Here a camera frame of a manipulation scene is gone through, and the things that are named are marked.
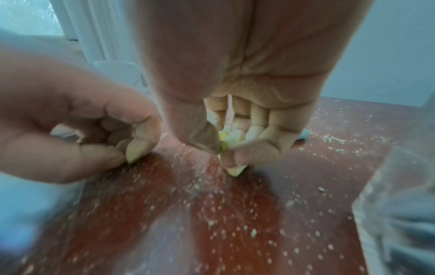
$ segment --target small yellow piece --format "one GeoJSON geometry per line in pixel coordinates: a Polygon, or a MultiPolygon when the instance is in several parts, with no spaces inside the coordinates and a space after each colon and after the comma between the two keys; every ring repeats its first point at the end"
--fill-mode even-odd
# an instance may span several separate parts
{"type": "MultiPolygon", "coordinates": [[[[228,150],[229,148],[242,143],[245,140],[245,134],[241,130],[234,130],[230,132],[230,127],[226,125],[222,131],[219,132],[219,139],[221,140],[221,147],[223,151],[228,150]]],[[[247,165],[234,167],[234,168],[226,168],[228,174],[233,177],[237,177],[240,173],[247,167],[247,165]]]]}

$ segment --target table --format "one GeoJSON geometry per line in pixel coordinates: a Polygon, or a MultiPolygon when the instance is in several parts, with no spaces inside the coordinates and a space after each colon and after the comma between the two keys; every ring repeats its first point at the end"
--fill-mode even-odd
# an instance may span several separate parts
{"type": "Polygon", "coordinates": [[[353,275],[351,204],[418,108],[322,97],[304,143],[232,178],[164,133],[132,166],[83,184],[8,274],[353,275]]]}

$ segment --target skin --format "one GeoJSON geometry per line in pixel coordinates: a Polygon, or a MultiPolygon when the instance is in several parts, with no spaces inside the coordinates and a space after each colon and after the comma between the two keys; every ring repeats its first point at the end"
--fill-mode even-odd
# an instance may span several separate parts
{"type": "Polygon", "coordinates": [[[0,45],[0,83],[3,173],[69,183],[133,162],[160,139],[150,100],[78,66],[0,45]],[[79,143],[51,136],[59,124],[79,130],[79,143]]]}
{"type": "Polygon", "coordinates": [[[148,84],[180,141],[221,153],[217,130],[232,96],[231,127],[246,142],[222,152],[230,168],[290,149],[371,2],[133,0],[130,18],[148,84]]]}

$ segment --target yellow eraser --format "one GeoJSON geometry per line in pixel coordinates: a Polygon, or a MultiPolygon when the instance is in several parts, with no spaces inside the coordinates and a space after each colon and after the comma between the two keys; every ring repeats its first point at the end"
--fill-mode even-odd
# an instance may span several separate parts
{"type": "MultiPolygon", "coordinates": [[[[229,148],[242,143],[245,140],[245,133],[241,130],[234,130],[231,132],[230,127],[226,125],[223,130],[219,132],[219,139],[221,140],[222,150],[226,151],[229,148]]],[[[231,176],[237,177],[246,167],[247,165],[243,165],[234,168],[226,168],[226,170],[231,176]]]]}

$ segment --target transparent plastic wrapper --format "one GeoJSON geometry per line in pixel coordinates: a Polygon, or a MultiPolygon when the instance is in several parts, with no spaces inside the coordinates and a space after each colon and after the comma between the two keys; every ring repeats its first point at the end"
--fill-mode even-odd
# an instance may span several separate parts
{"type": "Polygon", "coordinates": [[[370,275],[435,275],[435,96],[353,205],[370,275]]]}

